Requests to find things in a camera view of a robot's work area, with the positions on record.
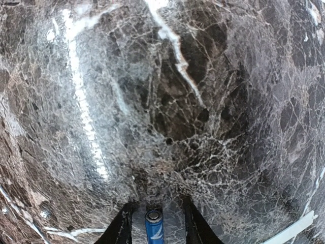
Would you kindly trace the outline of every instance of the polished stone surface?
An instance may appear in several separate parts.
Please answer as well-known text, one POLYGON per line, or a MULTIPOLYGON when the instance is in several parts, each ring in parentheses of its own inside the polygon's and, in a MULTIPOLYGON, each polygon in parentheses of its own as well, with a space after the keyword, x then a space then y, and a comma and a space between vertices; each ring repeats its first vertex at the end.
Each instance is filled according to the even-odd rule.
POLYGON ((4 0, 0 237, 93 243, 119 209, 179 195, 225 243, 325 240, 325 3, 4 0))

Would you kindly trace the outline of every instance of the blue battery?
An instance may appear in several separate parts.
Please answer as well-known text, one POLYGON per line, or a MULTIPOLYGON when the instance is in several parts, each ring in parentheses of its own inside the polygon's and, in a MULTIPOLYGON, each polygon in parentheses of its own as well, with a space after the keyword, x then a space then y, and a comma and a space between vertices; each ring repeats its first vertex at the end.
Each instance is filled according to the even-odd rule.
POLYGON ((164 244, 163 214, 158 210, 146 214, 146 229, 148 244, 164 244))

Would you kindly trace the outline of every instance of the marble surface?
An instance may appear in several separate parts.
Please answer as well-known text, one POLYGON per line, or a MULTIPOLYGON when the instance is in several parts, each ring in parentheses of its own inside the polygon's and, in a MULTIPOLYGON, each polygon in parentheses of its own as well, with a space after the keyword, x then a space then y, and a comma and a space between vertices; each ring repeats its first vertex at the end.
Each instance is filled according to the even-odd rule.
POLYGON ((93 243, 129 200, 185 243, 191 194, 225 243, 325 240, 325 3, 4 0, 0 237, 93 243))

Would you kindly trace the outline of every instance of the battery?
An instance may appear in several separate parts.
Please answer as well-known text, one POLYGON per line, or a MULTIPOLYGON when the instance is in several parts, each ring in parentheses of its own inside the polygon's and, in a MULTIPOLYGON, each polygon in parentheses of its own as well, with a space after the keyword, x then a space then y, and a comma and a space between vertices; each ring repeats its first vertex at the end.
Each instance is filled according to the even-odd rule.
POLYGON ((148 244, 164 244, 163 214, 158 210, 146 214, 146 229, 148 244))

